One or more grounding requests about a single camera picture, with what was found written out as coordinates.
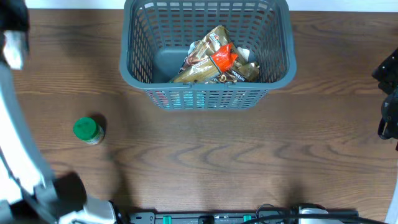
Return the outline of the green lid spice jar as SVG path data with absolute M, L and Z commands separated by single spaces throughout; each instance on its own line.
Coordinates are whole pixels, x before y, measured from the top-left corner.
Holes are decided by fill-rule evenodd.
M 83 117 L 73 126 L 75 136 L 90 145 L 99 144 L 104 138 L 103 128 L 92 118 Z

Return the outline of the Nescafe Gold coffee bag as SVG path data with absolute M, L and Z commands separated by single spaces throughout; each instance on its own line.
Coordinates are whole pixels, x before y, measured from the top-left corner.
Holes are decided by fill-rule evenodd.
M 215 27 L 202 38 L 198 47 L 190 55 L 185 57 L 179 73 L 192 66 L 194 63 L 199 62 L 199 60 L 203 59 L 206 55 L 210 56 L 214 54 L 221 46 L 228 43 L 233 44 L 232 40 L 229 38 L 228 30 L 223 26 Z M 234 61 L 232 68 L 204 84 L 254 82 L 259 78 L 259 65 L 257 62 L 245 61 L 234 44 L 231 52 L 238 54 L 238 58 Z

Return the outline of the spaghetti pack orange ends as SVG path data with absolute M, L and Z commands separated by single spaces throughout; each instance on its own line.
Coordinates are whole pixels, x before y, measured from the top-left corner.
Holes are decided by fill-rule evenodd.
M 220 49 L 210 56 L 205 56 L 199 62 L 194 63 L 176 77 L 170 83 L 205 83 L 212 78 L 221 75 L 232 68 L 238 54 L 232 53 L 232 43 L 220 47 Z

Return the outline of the grey plastic basket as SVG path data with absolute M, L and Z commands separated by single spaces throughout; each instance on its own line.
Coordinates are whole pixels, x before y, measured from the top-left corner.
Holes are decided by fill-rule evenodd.
M 259 78 L 249 83 L 170 83 L 192 42 L 224 26 L 233 44 L 250 50 Z M 120 72 L 165 110 L 246 109 L 269 90 L 288 85 L 297 71 L 285 0 L 126 1 Z M 174 109 L 172 91 L 205 91 L 203 109 Z

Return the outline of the white teal small packet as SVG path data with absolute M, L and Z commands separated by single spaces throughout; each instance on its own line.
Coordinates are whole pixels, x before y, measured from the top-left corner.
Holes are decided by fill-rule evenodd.
M 170 101 L 174 109 L 203 109 L 205 107 L 205 91 L 172 91 Z

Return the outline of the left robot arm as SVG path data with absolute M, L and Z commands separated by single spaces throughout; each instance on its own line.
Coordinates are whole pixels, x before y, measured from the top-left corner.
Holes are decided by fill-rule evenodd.
M 76 173 L 56 178 L 33 140 L 12 74 L 29 55 L 29 28 L 24 1 L 1 1 L 1 223 L 120 223 Z

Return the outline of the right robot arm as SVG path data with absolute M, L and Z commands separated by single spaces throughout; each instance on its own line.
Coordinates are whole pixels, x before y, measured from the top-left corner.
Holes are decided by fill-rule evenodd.
M 377 134 L 383 140 L 397 139 L 397 49 L 373 71 L 372 77 L 387 95 L 381 105 Z

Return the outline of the dried mushroom pouch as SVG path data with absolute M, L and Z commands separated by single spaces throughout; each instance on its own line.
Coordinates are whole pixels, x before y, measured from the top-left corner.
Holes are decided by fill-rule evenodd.
M 190 44 L 187 55 L 190 55 L 198 47 L 200 42 L 201 42 L 200 40 L 192 42 Z M 245 59 L 245 61 L 247 61 L 247 62 L 255 61 L 255 56 L 250 50 L 244 49 L 242 47 L 238 47 L 237 50 L 243 56 L 243 59 Z

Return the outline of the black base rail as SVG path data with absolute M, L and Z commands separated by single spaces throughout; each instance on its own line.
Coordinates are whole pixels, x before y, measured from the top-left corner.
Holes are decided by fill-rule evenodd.
M 204 223 L 242 223 L 255 218 L 266 217 L 269 215 L 286 215 L 296 213 L 323 213 L 332 215 L 351 215 L 358 216 L 358 211 L 354 209 L 327 209 L 318 204 L 299 203 L 291 207 L 275 207 L 271 204 L 263 204 L 257 210 L 241 211 L 209 211 L 209 212 L 158 212 L 156 210 L 145 210 L 130 213 L 127 216 L 127 223 L 131 224 L 204 224 Z

